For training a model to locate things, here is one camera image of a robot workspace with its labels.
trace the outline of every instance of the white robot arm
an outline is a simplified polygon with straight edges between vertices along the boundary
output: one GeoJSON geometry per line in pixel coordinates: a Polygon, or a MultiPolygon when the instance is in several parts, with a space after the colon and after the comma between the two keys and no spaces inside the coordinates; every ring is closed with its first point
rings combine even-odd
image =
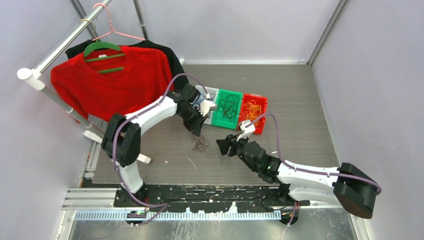
{"type": "Polygon", "coordinates": [[[185,128],[199,136],[203,122],[208,117],[207,114],[216,108],[216,104],[210,100],[208,94],[199,108],[193,107],[192,103],[199,95],[199,91],[194,86],[186,84],[181,91],[169,91],[166,96],[159,97],[155,102],[140,110],[125,116],[115,114],[110,119],[101,143],[101,147],[110,158],[113,153],[113,139],[119,126],[126,119],[132,119],[119,133],[116,163],[127,190],[138,199],[143,200],[146,195],[136,161],[140,154],[141,136],[154,125],[174,115],[181,116],[185,128]]]}
{"type": "Polygon", "coordinates": [[[279,200],[284,205],[316,201],[340,205],[349,213],[370,219],[379,191],[375,181],[343,162],[340,167],[300,165],[268,155],[249,136],[255,131],[250,120],[241,122],[241,133],[216,140],[222,155],[238,156],[258,177],[269,184],[278,183],[279,200]]]}
{"type": "MultiPolygon", "coordinates": [[[[125,136],[118,136],[116,162],[123,181],[121,184],[137,199],[144,200],[147,194],[136,161],[140,154],[141,136],[163,119],[174,115],[181,116],[185,128],[199,136],[208,112],[216,108],[208,95],[199,108],[193,107],[192,103],[199,94],[197,89],[186,84],[183,91],[170,91],[143,109],[126,117],[115,114],[110,120],[101,146],[112,157],[114,136],[119,126],[128,122],[119,132],[125,133],[125,136]]],[[[283,205],[302,201],[325,202],[341,205],[361,218],[372,217],[379,190],[376,183],[354,165],[344,162],[340,167],[323,168],[281,160],[268,155],[255,141],[249,142],[249,136],[255,131],[249,120],[243,121],[240,129],[240,134],[216,140],[221,154],[229,157],[237,155],[253,172],[258,173],[259,178],[270,184],[278,183],[278,201],[283,205]]]]}

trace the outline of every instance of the clothes rack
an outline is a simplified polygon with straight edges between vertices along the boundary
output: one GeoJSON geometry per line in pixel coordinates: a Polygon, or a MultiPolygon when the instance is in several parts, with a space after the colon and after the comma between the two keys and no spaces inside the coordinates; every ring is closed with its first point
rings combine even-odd
{"type": "MultiPolygon", "coordinates": [[[[108,5],[112,0],[104,0],[102,3],[108,5]]],[[[93,21],[102,11],[103,6],[97,6],[93,11],[88,14],[85,19],[93,21]]],[[[17,71],[17,76],[19,79],[24,80],[35,90],[44,93],[49,97],[53,102],[58,104],[61,108],[65,110],[69,115],[78,120],[88,131],[96,134],[97,136],[103,138],[103,132],[93,125],[90,121],[81,116],[73,107],[69,106],[64,102],[57,94],[55,94],[51,89],[46,87],[43,81],[40,80],[42,74],[46,69],[62,54],[65,49],[88,27],[90,24],[89,21],[80,21],[76,27],[70,32],[70,34],[65,37],[65,39],[53,50],[49,55],[47,55],[37,67],[33,69],[21,68],[17,71]]]]}

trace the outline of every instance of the orange cord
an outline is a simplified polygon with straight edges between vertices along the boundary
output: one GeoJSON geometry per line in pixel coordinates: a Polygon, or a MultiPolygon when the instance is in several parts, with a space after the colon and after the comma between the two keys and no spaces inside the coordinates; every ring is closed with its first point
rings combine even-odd
{"type": "MultiPolygon", "coordinates": [[[[261,105],[257,105],[255,100],[250,100],[247,103],[244,104],[245,107],[247,107],[247,116],[246,119],[249,119],[251,122],[253,120],[257,119],[262,114],[262,107],[261,105]]],[[[256,127],[259,124],[259,121],[254,123],[254,126],[256,127]]]]}

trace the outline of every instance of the red sweater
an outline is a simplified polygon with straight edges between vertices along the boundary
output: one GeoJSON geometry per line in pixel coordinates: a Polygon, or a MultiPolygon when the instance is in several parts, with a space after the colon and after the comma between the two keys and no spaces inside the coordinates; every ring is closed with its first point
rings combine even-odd
{"type": "MultiPolygon", "coordinates": [[[[83,53],[55,66],[51,84],[57,94],[86,119],[89,114],[109,121],[112,115],[135,112],[163,95],[172,79],[167,56],[156,49],[120,47],[125,56],[85,62],[83,53]],[[120,71],[100,70],[124,67],[120,71]]],[[[122,52],[95,51],[85,59],[122,52]]]]}

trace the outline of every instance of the black shirt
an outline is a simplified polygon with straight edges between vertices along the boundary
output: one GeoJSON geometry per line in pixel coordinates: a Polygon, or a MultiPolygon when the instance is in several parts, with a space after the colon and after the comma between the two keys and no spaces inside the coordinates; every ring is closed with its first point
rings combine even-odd
{"type": "MultiPolygon", "coordinates": [[[[86,47],[92,43],[93,41],[89,39],[85,42],[82,42],[76,46],[69,48],[68,50],[65,51],[67,58],[71,59],[75,57],[76,55],[83,53],[86,47]]],[[[178,60],[178,57],[175,55],[172,49],[167,46],[162,46],[162,45],[153,43],[149,40],[144,40],[139,43],[129,45],[129,47],[157,49],[163,52],[168,58],[169,68],[171,70],[172,76],[184,73],[184,69],[183,69],[183,66],[181,66],[180,64],[180,60],[178,60]]],[[[173,86],[175,90],[178,91],[178,90],[181,90],[184,87],[184,85],[188,83],[189,83],[189,80],[187,79],[186,76],[180,76],[177,80],[174,81],[173,86]]]]}

